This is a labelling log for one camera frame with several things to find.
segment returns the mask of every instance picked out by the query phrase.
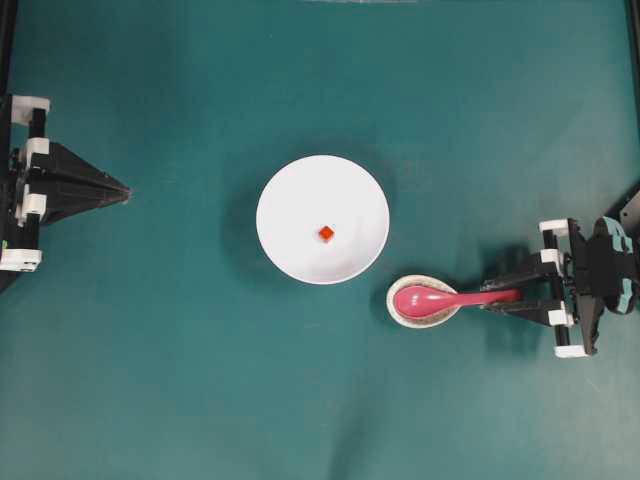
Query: green tabletop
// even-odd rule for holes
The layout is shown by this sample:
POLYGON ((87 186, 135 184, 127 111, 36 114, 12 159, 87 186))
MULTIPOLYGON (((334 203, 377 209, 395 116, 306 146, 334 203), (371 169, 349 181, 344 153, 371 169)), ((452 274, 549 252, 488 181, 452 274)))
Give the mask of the green tabletop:
POLYGON ((478 285, 540 220, 590 232, 638 181, 623 0, 23 1, 10 83, 134 196, 43 230, 0 297, 0 478, 638 478, 637 312, 562 361, 524 320, 384 305, 404 274, 478 285), (255 232, 316 153, 391 210, 328 287, 255 232))

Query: white bracket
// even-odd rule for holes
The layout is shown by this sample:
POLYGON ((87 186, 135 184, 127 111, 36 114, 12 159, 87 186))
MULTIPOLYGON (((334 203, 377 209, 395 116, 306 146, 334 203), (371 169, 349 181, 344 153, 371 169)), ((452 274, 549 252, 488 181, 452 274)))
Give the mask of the white bracket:
POLYGON ((22 203, 16 206, 16 219, 18 225, 23 226, 27 221, 27 215, 35 213, 42 216, 47 211, 47 196, 40 193, 29 193, 29 184, 24 186, 24 194, 22 196, 22 203))
POLYGON ((564 258, 562 252, 560 252, 556 248, 545 248, 544 250, 540 250, 540 260, 542 263, 555 263, 556 271, 558 275, 561 277, 564 276, 562 273, 562 265, 564 265, 564 258))
POLYGON ((569 220, 566 218, 559 220, 547 220, 545 222, 540 222, 538 224, 538 228, 540 229, 540 232, 551 230, 558 237, 566 237, 569 235, 569 220))
POLYGON ((567 312, 567 308, 564 302, 560 302, 560 310, 550 310, 547 312, 549 318, 549 325, 555 327, 556 325, 566 325, 572 327, 575 325, 573 315, 567 312))
POLYGON ((588 357, 582 345, 563 345, 553 347, 553 351, 558 358, 584 358, 588 357))
POLYGON ((13 95, 11 100, 11 123, 29 126, 29 122, 33 118, 33 110, 36 108, 45 110, 49 115, 51 101, 47 98, 13 95))
POLYGON ((26 164, 26 168, 31 168, 31 157, 34 153, 39 153, 40 155, 49 155, 49 139, 48 138, 30 138, 27 140, 27 143, 24 144, 24 161, 26 164))
POLYGON ((33 272, 42 262, 41 250, 27 250, 20 248, 5 248, 2 250, 0 270, 13 272, 33 272))

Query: small bowl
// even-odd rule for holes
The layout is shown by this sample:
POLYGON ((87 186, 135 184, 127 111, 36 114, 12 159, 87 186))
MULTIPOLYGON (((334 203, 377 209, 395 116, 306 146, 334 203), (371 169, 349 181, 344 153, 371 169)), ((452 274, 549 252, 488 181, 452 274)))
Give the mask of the small bowl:
POLYGON ((396 296, 396 293, 398 293, 403 288, 411 287, 413 285, 423 285, 425 287, 437 288, 438 290, 442 290, 443 292, 458 293, 449 285, 438 280, 437 278, 427 277, 425 275, 407 275, 406 277, 399 278, 394 282, 393 285, 391 285, 391 287, 389 287, 389 290, 387 291, 387 310, 389 310, 389 314, 391 315, 391 317, 400 325, 409 328, 435 327, 449 320, 456 313, 458 313, 458 310, 460 310, 460 307, 452 307, 446 310, 442 310, 435 315, 428 315, 426 317, 418 319, 403 317, 402 315, 400 315, 400 312, 396 310, 393 300, 396 296))

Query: pink spoon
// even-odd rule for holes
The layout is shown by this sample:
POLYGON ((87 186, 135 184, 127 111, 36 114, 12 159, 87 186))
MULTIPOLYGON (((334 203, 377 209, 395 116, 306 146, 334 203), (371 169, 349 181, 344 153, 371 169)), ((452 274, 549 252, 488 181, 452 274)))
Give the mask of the pink spoon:
POLYGON ((483 293, 449 293, 424 285, 412 285, 396 293, 393 303, 400 315, 417 320, 449 308, 515 302, 521 298, 522 293, 517 289, 483 293))

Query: white plate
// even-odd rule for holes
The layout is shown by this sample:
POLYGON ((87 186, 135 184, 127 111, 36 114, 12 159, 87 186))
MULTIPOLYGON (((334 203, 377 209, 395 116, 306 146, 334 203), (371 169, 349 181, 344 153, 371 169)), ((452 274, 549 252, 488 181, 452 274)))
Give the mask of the white plate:
POLYGON ((378 257, 389 233, 389 207, 378 182, 344 158, 315 155, 290 163, 264 188, 256 226, 262 248, 291 277, 319 285, 344 282, 378 257), (328 226, 328 242, 319 235, 328 226))

